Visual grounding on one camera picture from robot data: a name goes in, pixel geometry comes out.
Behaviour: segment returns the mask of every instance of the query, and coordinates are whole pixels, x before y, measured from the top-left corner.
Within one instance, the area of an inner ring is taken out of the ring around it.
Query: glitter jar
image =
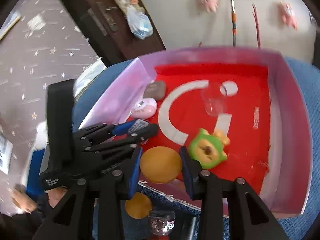
[[[151,210],[149,212],[149,225],[151,233],[156,236],[166,236],[174,227],[175,213],[173,211]]]

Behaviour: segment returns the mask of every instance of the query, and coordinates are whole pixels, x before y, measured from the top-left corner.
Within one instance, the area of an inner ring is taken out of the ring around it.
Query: star pattern
[[[32,120],[37,120],[37,114],[33,111],[33,114],[31,114]]]
[[[0,98],[4,106],[8,103],[11,106],[12,103],[14,109],[18,109],[1,111],[1,118],[7,122],[8,139],[15,145],[23,146],[15,147],[11,154],[7,176],[10,180],[3,181],[4,188],[14,186],[14,179],[21,175],[18,168],[25,165],[29,151],[34,149],[30,134],[33,137],[37,124],[45,121],[45,97],[46,89],[49,88],[46,82],[52,84],[77,78],[82,73],[83,66],[87,67],[95,61],[92,60],[92,55],[96,53],[90,46],[86,46],[88,43],[85,37],[75,28],[72,18],[63,10],[63,4],[59,0],[46,0],[45,3],[39,0],[34,5],[36,1],[38,0],[25,0],[25,6],[21,6],[23,0],[17,3],[22,23],[18,23],[1,40],[0,84],[4,84],[0,85]],[[32,32],[28,28],[28,22],[38,14],[45,19],[46,25]],[[12,203],[7,201],[10,196],[5,192],[6,189],[3,191],[0,192],[1,211],[6,214],[6,209],[11,208]]]
[[[50,54],[54,54],[57,50],[56,50],[56,47],[54,47],[53,49],[50,50]]]

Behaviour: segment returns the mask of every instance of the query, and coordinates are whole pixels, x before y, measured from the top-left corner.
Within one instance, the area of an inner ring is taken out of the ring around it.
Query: red tray
[[[263,179],[268,172],[268,150],[270,137],[270,99],[268,90],[268,68],[244,64],[196,63],[188,65],[163,65],[155,68],[158,76],[167,85],[166,96],[187,82],[208,80],[223,83],[234,81],[238,92],[227,97],[227,111],[231,114],[228,137],[231,144],[225,147],[228,160],[211,171],[223,179],[243,177],[259,194]],[[149,119],[158,123],[158,110]],[[257,127],[257,110],[259,121]],[[204,110],[200,90],[192,90],[178,97],[169,110],[169,119],[178,130],[189,134],[185,146],[198,134],[199,128],[212,133],[217,118]],[[166,146],[176,151],[181,147],[168,139],[161,131],[143,146],[144,151]]]

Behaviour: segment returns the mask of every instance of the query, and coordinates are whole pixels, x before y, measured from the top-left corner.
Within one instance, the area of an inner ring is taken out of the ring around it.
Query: plastic bag
[[[153,34],[148,16],[137,11],[132,5],[127,7],[127,21],[131,32],[139,39],[144,40],[144,38]]]

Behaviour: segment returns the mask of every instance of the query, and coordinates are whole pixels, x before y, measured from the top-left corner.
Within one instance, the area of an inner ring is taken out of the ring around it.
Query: clear plastic cup
[[[217,117],[225,113],[227,90],[222,84],[209,82],[208,86],[200,91],[200,95],[209,116]]]
[[[149,224],[151,233],[156,236],[166,236],[174,227],[175,212],[163,210],[151,210],[149,212]]]

